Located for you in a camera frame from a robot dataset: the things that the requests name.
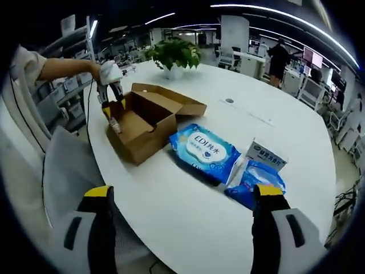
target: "box flap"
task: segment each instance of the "box flap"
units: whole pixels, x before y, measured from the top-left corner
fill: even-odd
[[[132,85],[132,91],[137,91],[139,94],[142,93],[141,96],[163,106],[177,115],[201,116],[206,110],[205,104],[160,86],[134,83]]]

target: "shelf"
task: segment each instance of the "shelf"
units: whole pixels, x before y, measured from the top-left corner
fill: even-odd
[[[86,116],[85,113],[82,113],[80,116],[78,116],[77,118],[71,120],[67,125],[66,125],[66,129],[69,132],[72,132],[75,130],[75,128],[77,128],[81,123],[83,123],[86,120]]]
[[[75,97],[76,95],[78,95],[79,93],[83,92],[84,88],[86,88],[87,86],[89,86],[91,84],[92,80],[86,82],[85,84],[79,86],[78,88],[74,89],[73,91],[66,93],[66,96],[63,97],[60,101],[57,102],[57,105],[60,106],[61,104],[67,102],[68,100],[70,100],[71,98]]]
[[[48,56],[59,50],[61,47],[71,47],[80,40],[84,40],[86,37],[86,32],[87,26],[83,26],[77,30],[74,30],[72,33],[57,39],[55,42],[47,46],[40,52],[40,54]]]

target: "ceiling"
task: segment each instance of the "ceiling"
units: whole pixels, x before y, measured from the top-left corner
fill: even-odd
[[[269,7],[307,20],[329,33],[353,56],[356,55],[356,59],[362,67],[361,64],[365,61],[365,52],[361,49],[361,37],[354,27],[356,23],[359,24],[357,15],[361,9],[356,8],[360,5],[359,3],[355,3],[354,0],[347,0],[346,5],[329,0],[322,0],[322,2],[320,0],[290,1],[301,2],[302,5],[298,6],[285,0],[185,0],[183,3],[177,1],[178,3],[169,4],[161,0],[66,0],[63,1],[64,4],[61,7],[55,9],[54,3],[48,1],[40,7],[34,6],[34,3],[27,4],[29,5],[25,8],[27,13],[22,11],[25,13],[22,17],[25,22],[17,33],[21,44],[37,49],[39,46],[47,45],[61,36],[59,22],[62,18],[70,14],[76,14],[76,27],[79,27],[85,25],[85,18],[90,15],[92,21],[97,19],[99,22],[94,36],[94,43],[103,47],[105,44],[110,44],[111,41],[121,38],[124,34],[128,37],[133,33],[145,33],[153,27],[170,28],[201,23],[219,23],[220,15],[233,14],[244,16],[249,20],[250,26],[270,30],[300,41],[314,48],[339,67],[344,64],[344,59],[352,64],[348,56],[322,34],[289,17],[247,7],[210,7],[212,4],[237,3]],[[152,19],[172,12],[175,12],[175,15],[145,25],[146,22]],[[120,26],[127,26],[127,28],[112,34],[109,33],[112,28]],[[250,33],[278,38],[278,35],[257,29],[251,29]],[[102,40],[109,37],[113,37],[113,39],[102,42]]]

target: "white sleeve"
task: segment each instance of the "white sleeve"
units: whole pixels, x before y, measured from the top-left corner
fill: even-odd
[[[24,68],[28,86],[34,85],[47,59],[35,51],[26,50],[22,46],[19,46],[17,57],[19,65]]]

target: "small bottle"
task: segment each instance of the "small bottle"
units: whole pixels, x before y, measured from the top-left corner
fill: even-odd
[[[112,126],[112,128],[115,130],[116,133],[121,133],[121,129],[120,129],[120,126],[119,126],[119,123],[117,122],[117,120],[112,117],[110,119],[110,125]]]

